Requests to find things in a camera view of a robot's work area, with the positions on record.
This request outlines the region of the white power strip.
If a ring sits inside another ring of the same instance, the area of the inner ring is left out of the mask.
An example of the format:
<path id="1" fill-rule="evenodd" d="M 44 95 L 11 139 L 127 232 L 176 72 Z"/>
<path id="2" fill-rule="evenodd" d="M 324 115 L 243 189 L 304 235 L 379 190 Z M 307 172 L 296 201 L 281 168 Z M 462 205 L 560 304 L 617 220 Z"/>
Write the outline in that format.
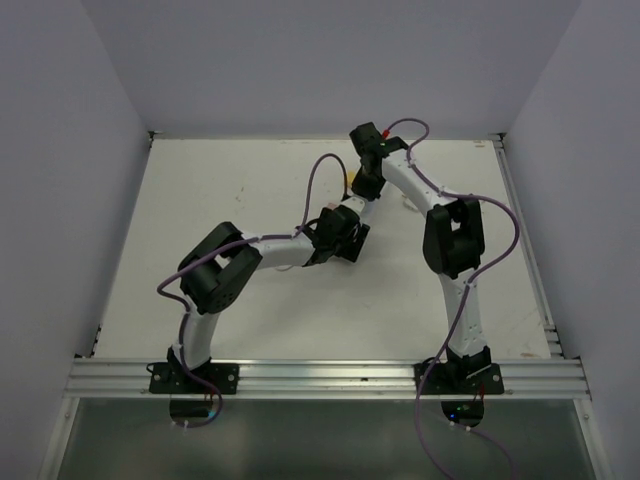
<path id="1" fill-rule="evenodd" d="M 365 201 L 365 206 L 363 208 L 363 210 L 360 213 L 360 222 L 362 224 L 365 225 L 372 225 L 373 220 L 375 219 L 375 215 L 378 209 L 378 206 L 380 205 L 380 200 L 374 200 L 374 201 Z"/>

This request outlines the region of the white plug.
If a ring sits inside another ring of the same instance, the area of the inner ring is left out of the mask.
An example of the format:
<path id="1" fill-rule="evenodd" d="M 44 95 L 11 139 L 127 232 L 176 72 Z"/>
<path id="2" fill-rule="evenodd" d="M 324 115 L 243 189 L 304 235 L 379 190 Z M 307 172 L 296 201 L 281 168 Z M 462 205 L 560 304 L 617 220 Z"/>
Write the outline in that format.
<path id="1" fill-rule="evenodd" d="M 406 196 L 404 196 L 404 197 L 403 197 L 402 203 L 403 203 L 403 206 L 404 206 L 405 208 L 407 208 L 408 210 L 413 211 L 413 212 L 418 212 L 417 207 L 416 207 L 416 206 L 414 205 L 414 203 L 413 203 L 409 198 L 407 198 Z"/>

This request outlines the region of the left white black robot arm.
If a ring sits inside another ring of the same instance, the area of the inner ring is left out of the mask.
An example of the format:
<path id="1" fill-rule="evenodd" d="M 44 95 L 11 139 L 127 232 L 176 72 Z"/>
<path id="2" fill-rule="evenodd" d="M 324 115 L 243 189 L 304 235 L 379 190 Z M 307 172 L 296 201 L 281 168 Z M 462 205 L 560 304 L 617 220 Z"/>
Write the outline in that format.
<path id="1" fill-rule="evenodd" d="M 185 392 L 201 390 L 208 379 L 211 342 L 219 316 L 263 269 L 310 267 L 336 257 L 355 262 L 369 233 L 374 204 L 359 197 L 325 207 L 292 234 L 252 235 L 231 222 L 210 232 L 164 280 L 158 293 L 185 307 L 174 343 L 178 363 L 172 379 Z"/>

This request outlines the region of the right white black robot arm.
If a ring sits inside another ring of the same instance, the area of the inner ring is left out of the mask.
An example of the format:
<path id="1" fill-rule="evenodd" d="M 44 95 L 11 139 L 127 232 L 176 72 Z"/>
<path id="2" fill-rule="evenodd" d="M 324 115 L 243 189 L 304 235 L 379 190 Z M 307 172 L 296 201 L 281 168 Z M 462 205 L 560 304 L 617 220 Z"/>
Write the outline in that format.
<path id="1" fill-rule="evenodd" d="M 478 200 L 451 194 L 418 172 L 409 146 L 399 137 L 379 132 L 371 122 L 349 133 L 361 167 L 353 192 L 369 201 L 390 183 L 424 216 L 422 241 L 427 266 L 441 283 L 449 332 L 446 361 L 433 367 L 432 381 L 447 382 L 468 392 L 491 366 L 491 354 L 481 324 L 477 287 L 471 279 L 485 252 L 482 212 Z"/>

